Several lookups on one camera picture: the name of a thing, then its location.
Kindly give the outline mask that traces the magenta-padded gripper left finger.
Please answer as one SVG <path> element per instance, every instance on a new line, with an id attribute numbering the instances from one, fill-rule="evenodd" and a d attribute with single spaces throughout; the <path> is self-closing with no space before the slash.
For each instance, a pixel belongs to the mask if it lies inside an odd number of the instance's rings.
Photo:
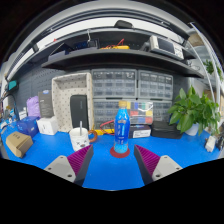
<path id="1" fill-rule="evenodd" d="M 89 145 L 68 157 L 60 155 L 45 168 L 45 171 L 82 186 L 93 154 L 93 146 Z"/>

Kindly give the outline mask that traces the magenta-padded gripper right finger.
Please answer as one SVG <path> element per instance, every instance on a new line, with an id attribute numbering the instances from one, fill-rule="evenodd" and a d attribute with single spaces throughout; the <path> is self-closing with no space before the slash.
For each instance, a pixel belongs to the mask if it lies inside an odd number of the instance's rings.
<path id="1" fill-rule="evenodd" d="M 182 167 L 168 155 L 158 156 L 139 145 L 134 146 L 134 156 L 137 160 L 141 177 L 145 185 L 182 169 Z"/>

